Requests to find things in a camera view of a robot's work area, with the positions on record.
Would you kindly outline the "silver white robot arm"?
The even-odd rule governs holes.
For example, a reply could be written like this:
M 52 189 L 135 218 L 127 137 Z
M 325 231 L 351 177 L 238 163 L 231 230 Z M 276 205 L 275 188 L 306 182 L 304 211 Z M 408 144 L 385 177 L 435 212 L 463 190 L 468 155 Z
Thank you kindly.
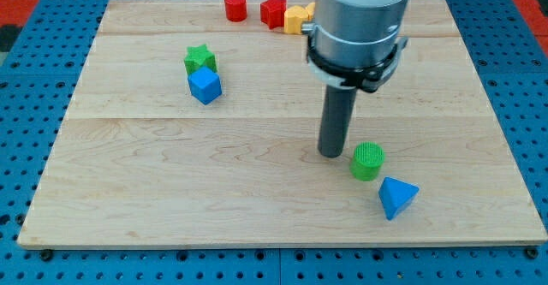
M 408 0 L 315 0 L 307 35 L 307 64 L 320 81 L 341 90 L 376 92 L 395 72 Z

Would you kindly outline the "yellow block behind arm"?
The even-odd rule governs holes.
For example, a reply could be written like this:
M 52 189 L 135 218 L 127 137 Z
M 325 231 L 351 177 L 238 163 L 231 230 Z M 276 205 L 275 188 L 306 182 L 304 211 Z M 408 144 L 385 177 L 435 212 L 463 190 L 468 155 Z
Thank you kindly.
M 305 10 L 307 11 L 307 19 L 309 21 L 311 21 L 314 17 L 314 11 L 315 11 L 315 2 L 311 2 L 309 3 L 306 7 L 305 7 Z

